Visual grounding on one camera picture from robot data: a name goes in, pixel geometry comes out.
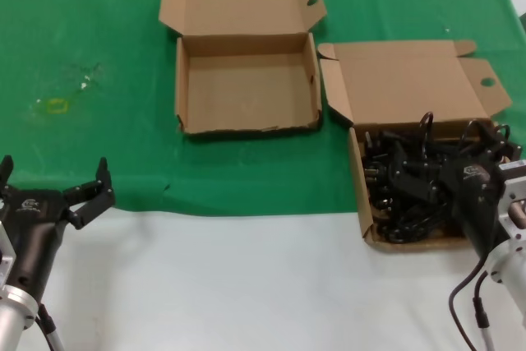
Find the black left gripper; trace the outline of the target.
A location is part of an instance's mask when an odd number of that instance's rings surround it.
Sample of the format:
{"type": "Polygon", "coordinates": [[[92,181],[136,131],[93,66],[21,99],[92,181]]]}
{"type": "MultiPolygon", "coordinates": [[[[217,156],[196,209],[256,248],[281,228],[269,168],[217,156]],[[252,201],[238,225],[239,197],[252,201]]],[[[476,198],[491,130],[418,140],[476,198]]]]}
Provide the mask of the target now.
{"type": "Polygon", "coordinates": [[[12,157],[5,155],[0,164],[1,222],[16,254],[7,284],[41,303],[67,219],[75,229],[83,229],[114,206],[115,192],[105,157],[94,181],[63,192],[9,187],[13,168],[12,157]]]}

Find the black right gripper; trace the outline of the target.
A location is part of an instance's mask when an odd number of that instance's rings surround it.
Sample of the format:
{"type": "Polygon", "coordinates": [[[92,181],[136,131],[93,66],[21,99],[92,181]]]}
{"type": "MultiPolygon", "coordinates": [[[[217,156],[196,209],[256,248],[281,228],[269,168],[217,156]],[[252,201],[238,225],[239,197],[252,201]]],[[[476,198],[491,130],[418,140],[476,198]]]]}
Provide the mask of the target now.
{"type": "Polygon", "coordinates": [[[451,218],[462,229],[479,258],[485,260],[506,233],[497,219],[501,188],[482,164],[501,164],[519,159],[519,145],[510,139],[510,126],[490,127],[472,123],[478,134],[472,159],[457,159],[442,166],[429,164],[426,139],[384,139],[390,156],[387,180],[393,190],[428,204],[441,201],[439,180],[450,202],[451,218]]]}

